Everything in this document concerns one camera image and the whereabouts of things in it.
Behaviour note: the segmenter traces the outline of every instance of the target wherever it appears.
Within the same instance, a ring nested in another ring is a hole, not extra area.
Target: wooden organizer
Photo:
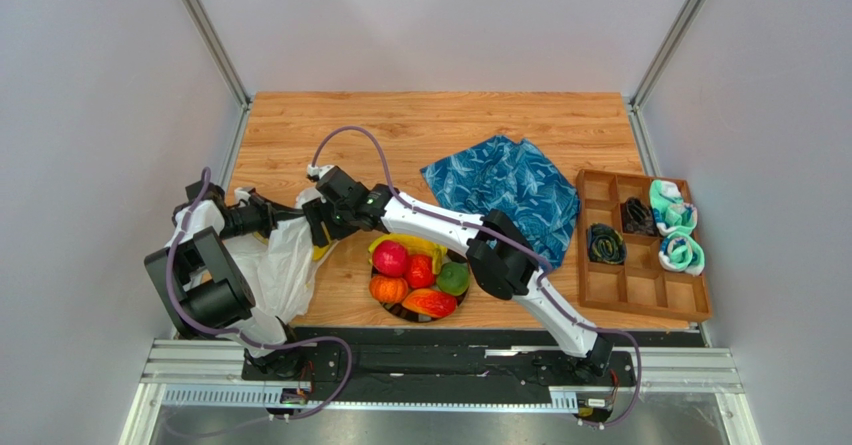
[[[713,316],[704,275],[668,272],[660,265],[662,237],[624,233],[621,204],[637,197],[650,207],[648,193],[656,177],[580,170],[577,191],[582,201],[577,229],[580,259],[580,305],[588,308],[637,313],[654,317],[703,322]],[[683,180],[677,184],[685,202],[692,203]],[[592,262],[588,254],[589,227],[603,223],[624,237],[627,259],[623,265]],[[701,244],[698,229],[692,238]]]

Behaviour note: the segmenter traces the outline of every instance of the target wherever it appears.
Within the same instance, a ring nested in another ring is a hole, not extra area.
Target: leaf pattern
[[[494,136],[420,170],[442,207],[506,213],[537,253],[562,265],[580,212],[577,190],[527,139]]]

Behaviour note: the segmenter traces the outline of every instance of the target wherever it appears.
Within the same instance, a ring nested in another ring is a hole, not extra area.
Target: wooden tabletop
[[[359,124],[381,142],[394,185],[437,204],[420,169],[488,138],[527,138],[574,182],[581,168],[641,173],[624,104],[615,93],[259,93],[237,158],[231,191],[253,186],[290,205],[312,186],[305,167],[317,145],[342,125]],[[319,163],[339,165],[367,188],[385,183],[372,143],[356,132],[337,135]],[[430,326],[537,329],[520,305],[472,286],[451,316],[428,325],[406,322],[370,296],[367,246],[378,233],[343,240],[317,274],[308,313],[293,323],[325,326]],[[577,306],[577,240],[550,280]],[[605,310],[578,310],[598,326],[684,329],[687,322]]]

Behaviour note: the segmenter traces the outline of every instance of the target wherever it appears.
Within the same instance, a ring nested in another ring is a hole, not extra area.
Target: green fruit
[[[467,265],[450,262],[441,267],[441,274],[435,281],[442,292],[458,297],[467,291],[467,287],[470,285],[469,278]]]

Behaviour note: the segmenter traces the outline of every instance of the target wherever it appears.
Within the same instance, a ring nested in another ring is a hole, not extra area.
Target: plastic bag
[[[296,206],[317,195],[315,189],[303,191]],[[317,270],[332,251],[313,260],[314,245],[305,218],[278,222],[267,244],[254,236],[243,236],[226,241],[225,246],[251,287],[257,308],[283,323],[308,311]]]

